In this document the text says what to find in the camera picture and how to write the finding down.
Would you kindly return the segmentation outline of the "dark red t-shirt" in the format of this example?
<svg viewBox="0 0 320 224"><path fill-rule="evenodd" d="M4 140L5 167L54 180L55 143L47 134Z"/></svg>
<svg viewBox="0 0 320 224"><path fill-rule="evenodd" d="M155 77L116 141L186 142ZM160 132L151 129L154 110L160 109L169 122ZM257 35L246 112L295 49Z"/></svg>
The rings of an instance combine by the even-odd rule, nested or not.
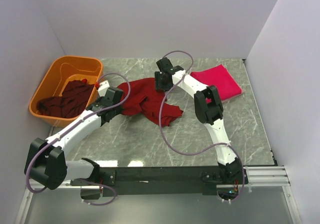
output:
<svg viewBox="0 0 320 224"><path fill-rule="evenodd" d="M154 78L139 79L129 84L124 82L118 89L123 91L123 97L130 93L122 104L121 113L125 116L143 114L153 123L165 127L183 114L178 106L162 104L165 93L156 90Z"/></svg>

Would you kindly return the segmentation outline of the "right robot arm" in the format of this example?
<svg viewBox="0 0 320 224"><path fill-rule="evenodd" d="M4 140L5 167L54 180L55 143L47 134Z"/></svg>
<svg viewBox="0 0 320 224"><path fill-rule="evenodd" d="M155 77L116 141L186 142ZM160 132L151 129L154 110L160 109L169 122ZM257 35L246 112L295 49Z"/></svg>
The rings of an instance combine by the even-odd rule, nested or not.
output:
<svg viewBox="0 0 320 224"><path fill-rule="evenodd" d="M207 86L191 75L180 66L173 66L167 57L156 62L159 71L155 72L155 86L157 90L166 91L160 109L159 109L159 128L161 136L167 146L174 152L184 156L195 156L201 154L211 148L215 148L218 163L219 177L214 178L213 175L205 175L206 181L217 181L219 184L235 184L239 181L245 184L245 170L239 154L231 146L231 141L225 130L223 120L223 105L220 99L218 89L212 85ZM213 142L207 148L196 153L181 152L172 147L167 141L162 128L162 112L165 100L176 87L181 88L189 94L194 101L195 115L202 124L207 128L211 140Z"/></svg>

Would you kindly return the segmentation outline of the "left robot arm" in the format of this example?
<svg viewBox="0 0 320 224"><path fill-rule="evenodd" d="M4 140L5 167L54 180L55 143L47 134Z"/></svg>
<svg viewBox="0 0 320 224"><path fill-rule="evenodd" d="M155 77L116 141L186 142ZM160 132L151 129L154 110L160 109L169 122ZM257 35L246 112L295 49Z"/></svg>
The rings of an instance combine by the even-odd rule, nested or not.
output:
<svg viewBox="0 0 320 224"><path fill-rule="evenodd" d="M24 168L26 179L33 179L50 190L67 180L83 179L88 185L96 184L100 180L99 164L88 158L66 161L66 156L87 135L120 114L127 97L123 90L109 87L104 96L64 129L45 140L33 140Z"/></svg>

